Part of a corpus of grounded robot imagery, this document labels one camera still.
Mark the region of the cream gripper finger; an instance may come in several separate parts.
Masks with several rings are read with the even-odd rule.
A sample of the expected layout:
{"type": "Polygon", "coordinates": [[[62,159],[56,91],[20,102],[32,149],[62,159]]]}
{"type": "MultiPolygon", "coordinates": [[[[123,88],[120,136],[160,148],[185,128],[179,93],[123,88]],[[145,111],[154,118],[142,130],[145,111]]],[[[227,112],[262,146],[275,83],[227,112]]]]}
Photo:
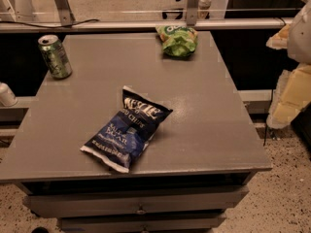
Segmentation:
{"type": "Polygon", "coordinates": [[[274,50],[285,50],[288,47],[289,30],[290,25],[286,24],[267,40],[266,45],[274,50]]]}
{"type": "Polygon", "coordinates": [[[282,129],[311,103],[311,65],[300,63],[280,75],[269,108],[267,125],[282,129]]]}

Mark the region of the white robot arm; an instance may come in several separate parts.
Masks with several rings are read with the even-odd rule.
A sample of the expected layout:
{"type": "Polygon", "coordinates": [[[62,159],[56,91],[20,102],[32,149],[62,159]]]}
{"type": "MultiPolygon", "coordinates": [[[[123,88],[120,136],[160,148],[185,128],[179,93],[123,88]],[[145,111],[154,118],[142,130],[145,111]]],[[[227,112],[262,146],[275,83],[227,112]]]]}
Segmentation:
{"type": "Polygon", "coordinates": [[[273,129],[291,124],[311,103],[311,2],[308,2],[266,45],[286,50],[288,57],[298,63],[293,71],[284,70],[277,82],[266,120],[273,129]]]}

